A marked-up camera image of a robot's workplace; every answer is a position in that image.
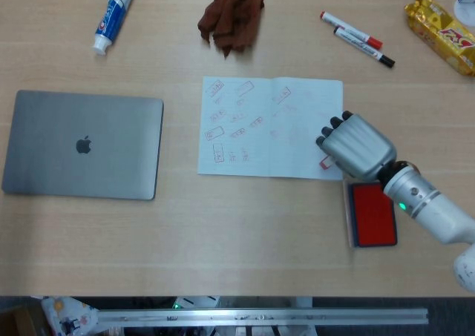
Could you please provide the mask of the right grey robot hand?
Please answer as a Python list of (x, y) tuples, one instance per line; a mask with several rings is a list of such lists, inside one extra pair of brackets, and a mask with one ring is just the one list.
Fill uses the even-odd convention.
[(394, 163), (394, 144), (356, 113), (344, 111), (321, 129), (315, 144), (346, 174), (370, 182), (379, 172)]

